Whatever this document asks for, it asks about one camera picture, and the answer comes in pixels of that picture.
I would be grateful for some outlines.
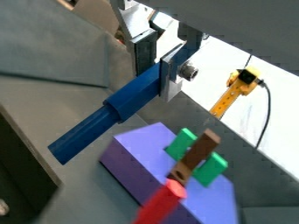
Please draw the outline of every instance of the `gray surface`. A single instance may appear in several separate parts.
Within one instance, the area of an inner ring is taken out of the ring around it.
[[[299,207],[254,207],[245,209],[246,224],[298,224]]]
[[[116,34],[119,22],[108,0],[79,0],[72,12],[111,35]]]
[[[104,32],[55,0],[0,2],[0,71],[107,86]]]
[[[299,75],[298,1],[138,0]]]
[[[145,121],[135,115],[123,125],[116,125],[62,166],[47,146],[100,107],[108,97],[106,90],[3,76],[0,89],[6,113],[63,183],[36,223],[130,223],[137,215],[137,203],[98,158],[112,135],[145,126]]]

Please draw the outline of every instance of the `blue block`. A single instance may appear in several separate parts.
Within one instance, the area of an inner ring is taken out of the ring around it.
[[[165,184],[177,163],[165,151],[174,139],[175,134],[157,123],[115,136],[100,157],[102,164],[141,205]],[[219,175],[210,187],[191,177],[186,189],[189,197],[163,224],[239,223],[234,185],[225,176]]]

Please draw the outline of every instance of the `bolt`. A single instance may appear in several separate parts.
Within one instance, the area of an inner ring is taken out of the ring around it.
[[[6,216],[10,212],[10,207],[6,202],[0,199],[0,216]]]
[[[183,65],[179,72],[179,75],[187,80],[193,81],[195,76],[199,73],[199,69],[193,65],[193,63],[187,60]]]

